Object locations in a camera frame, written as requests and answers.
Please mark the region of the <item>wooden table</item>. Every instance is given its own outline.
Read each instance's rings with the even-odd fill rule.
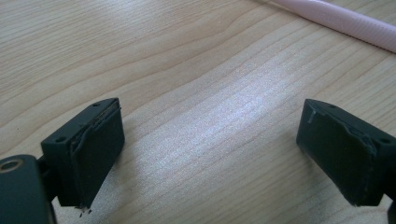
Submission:
[[[393,0],[335,0],[396,25]],[[396,55],[266,1],[0,3],[0,155],[120,97],[126,145],[59,223],[386,223],[295,144],[305,98],[396,135]]]

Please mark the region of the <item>screw hole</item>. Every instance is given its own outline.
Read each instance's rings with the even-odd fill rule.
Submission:
[[[389,144],[390,143],[390,140],[388,138],[381,138],[381,139],[379,139],[379,141],[381,141],[384,144]]]
[[[64,140],[66,140],[66,137],[62,136],[62,137],[59,137],[59,138],[55,139],[55,142],[61,143]]]
[[[23,164],[23,160],[21,159],[3,162],[3,164],[0,165],[0,174],[16,170],[22,164]]]

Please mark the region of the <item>pink pen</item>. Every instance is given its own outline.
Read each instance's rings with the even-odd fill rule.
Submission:
[[[298,15],[396,53],[396,26],[320,0],[273,0]]]

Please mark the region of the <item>light wood surface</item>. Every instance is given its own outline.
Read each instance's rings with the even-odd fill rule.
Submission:
[[[396,25],[393,0],[336,5]],[[396,55],[266,1],[2,1],[0,156],[120,97],[126,145],[60,223],[387,223],[295,144],[305,98],[396,135]]]

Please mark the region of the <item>wood grain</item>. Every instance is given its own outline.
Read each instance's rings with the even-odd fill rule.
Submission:
[[[335,0],[396,25],[396,2]],[[396,55],[267,1],[2,1],[0,155],[120,97],[126,145],[60,223],[387,223],[295,144],[305,98],[396,135]]]

